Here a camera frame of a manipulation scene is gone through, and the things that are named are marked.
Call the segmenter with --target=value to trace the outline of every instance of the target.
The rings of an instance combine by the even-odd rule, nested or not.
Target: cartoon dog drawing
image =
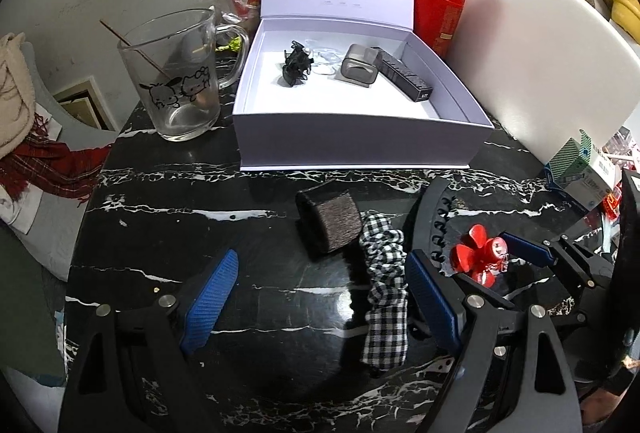
[[[210,79],[209,67],[200,67],[191,76],[179,76],[167,83],[151,83],[150,85],[139,83],[139,85],[140,88],[149,91],[151,102],[157,108],[165,106],[178,108],[180,98],[187,97],[190,101],[194,101],[197,94],[209,88]]]
[[[157,108],[164,108],[165,106],[173,106],[178,108],[180,103],[178,98],[182,96],[179,89],[175,88],[176,85],[181,83],[182,77],[173,78],[167,84],[164,83],[151,83],[150,85],[143,85],[139,83],[140,88],[148,90],[151,96],[151,102],[156,105]]]
[[[182,80],[182,95],[194,101],[197,94],[209,88],[210,79],[209,67],[200,67],[193,75],[185,76]]]

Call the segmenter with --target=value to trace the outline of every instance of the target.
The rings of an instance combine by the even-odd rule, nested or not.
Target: open box
[[[262,0],[233,111],[241,169],[466,168],[494,127],[412,25],[413,0]],[[313,72],[288,87],[292,40],[379,46],[433,93],[414,103],[381,74],[368,88]]]

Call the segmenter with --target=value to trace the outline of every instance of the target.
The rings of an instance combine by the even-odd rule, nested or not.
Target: marble tabletop
[[[361,211],[386,214],[401,228],[420,190],[443,176],[456,195],[446,254],[473,223],[492,236],[509,230],[542,240],[567,233],[598,246],[598,216],[582,218],[547,191],[540,162],[497,121],[466,170],[241,172],[234,97],[233,87],[225,89],[217,125],[188,142],[161,139],[142,106],[133,111],[76,244],[65,306],[70,367],[99,304],[148,306],[232,248],[238,283],[207,345],[189,360],[210,411],[230,431],[409,433],[436,397],[450,359],[432,339],[410,336],[403,366],[374,377],[358,362],[369,289],[362,253],[348,247],[310,256],[296,226],[297,191],[341,182]],[[572,306],[550,271],[517,260],[494,288],[551,313]],[[149,421],[170,431],[158,383],[145,372],[140,384]]]

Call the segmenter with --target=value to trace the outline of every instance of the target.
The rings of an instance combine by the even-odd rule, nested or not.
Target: glass mug
[[[231,32],[242,39],[231,73],[216,76],[216,35]],[[249,37],[237,25],[215,25],[212,9],[187,9],[155,18],[124,35],[118,51],[158,134],[166,140],[193,139],[220,115],[218,89],[242,71]]]

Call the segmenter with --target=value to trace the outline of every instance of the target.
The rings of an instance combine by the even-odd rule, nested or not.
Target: red plaid scarf
[[[0,184],[14,201],[29,182],[60,197],[91,195],[111,146],[72,152],[64,142],[49,140],[47,134],[45,121],[36,114],[27,137],[0,158]]]

